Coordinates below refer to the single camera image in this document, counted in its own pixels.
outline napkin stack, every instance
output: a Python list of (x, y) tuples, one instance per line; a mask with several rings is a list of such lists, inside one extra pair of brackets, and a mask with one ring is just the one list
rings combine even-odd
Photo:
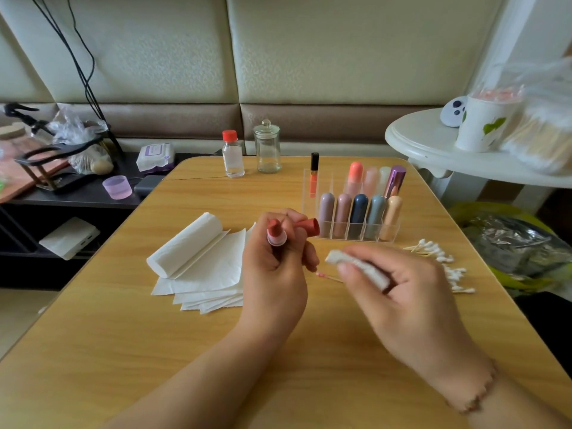
[(243, 251), (251, 231), (223, 231), (220, 220), (205, 212), (147, 259), (159, 276), (151, 295), (175, 294), (181, 310), (201, 314), (242, 306)]

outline glass jar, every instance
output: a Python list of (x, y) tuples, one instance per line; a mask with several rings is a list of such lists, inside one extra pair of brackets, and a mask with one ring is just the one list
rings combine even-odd
[(276, 173), (280, 165), (280, 128), (270, 120), (264, 119), (261, 125), (254, 128), (254, 144), (256, 145), (256, 160), (259, 172)]

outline purple cup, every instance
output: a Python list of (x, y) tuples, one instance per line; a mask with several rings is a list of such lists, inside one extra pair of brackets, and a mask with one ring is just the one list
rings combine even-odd
[(125, 176), (112, 176), (104, 180), (102, 184), (113, 200), (129, 197), (133, 192)]

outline paper towel roll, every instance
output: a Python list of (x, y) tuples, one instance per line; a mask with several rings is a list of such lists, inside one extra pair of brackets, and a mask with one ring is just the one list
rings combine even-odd
[(220, 237), (223, 225), (205, 212), (147, 258), (147, 265), (164, 279), (176, 278), (191, 266), (201, 250)]

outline glass jar lid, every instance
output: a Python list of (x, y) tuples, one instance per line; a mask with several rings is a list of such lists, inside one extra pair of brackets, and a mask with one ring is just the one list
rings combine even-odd
[(261, 139), (269, 139), (278, 136), (280, 127), (273, 125), (270, 120), (264, 119), (261, 125), (254, 127), (254, 135)]

